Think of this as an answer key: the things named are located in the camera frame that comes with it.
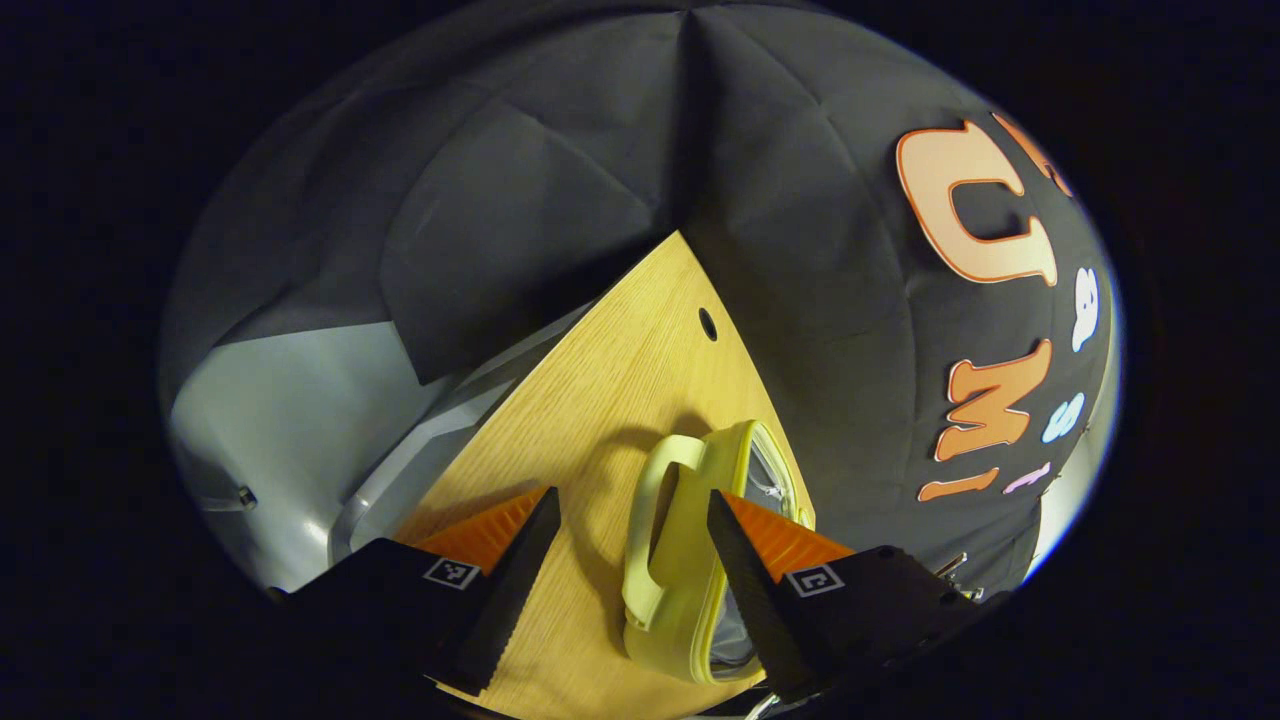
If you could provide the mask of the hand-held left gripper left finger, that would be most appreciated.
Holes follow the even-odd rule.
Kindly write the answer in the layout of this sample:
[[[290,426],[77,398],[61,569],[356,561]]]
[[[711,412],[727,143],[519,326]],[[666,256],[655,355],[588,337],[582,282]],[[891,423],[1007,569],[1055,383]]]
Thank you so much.
[[[415,544],[372,539],[285,607],[328,648],[476,696],[559,528],[558,491],[539,486]]]

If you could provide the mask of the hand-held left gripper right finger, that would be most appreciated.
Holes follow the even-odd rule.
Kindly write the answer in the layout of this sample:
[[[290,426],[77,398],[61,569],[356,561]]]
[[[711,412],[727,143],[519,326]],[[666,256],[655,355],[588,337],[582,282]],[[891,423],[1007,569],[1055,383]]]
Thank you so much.
[[[986,616],[904,550],[854,551],[718,489],[707,527],[771,691],[863,691]]]

